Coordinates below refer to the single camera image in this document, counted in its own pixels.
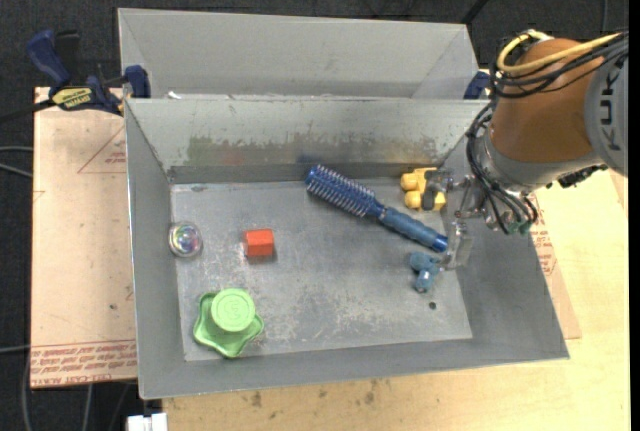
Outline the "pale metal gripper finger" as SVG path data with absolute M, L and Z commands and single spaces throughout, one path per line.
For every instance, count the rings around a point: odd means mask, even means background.
M 424 194 L 446 194 L 454 185 L 450 170 L 427 170 L 424 174 L 426 182 Z
M 464 221 L 452 221 L 447 233 L 447 248 L 442 265 L 445 270 L 455 270 L 468 264 L 474 238 Z

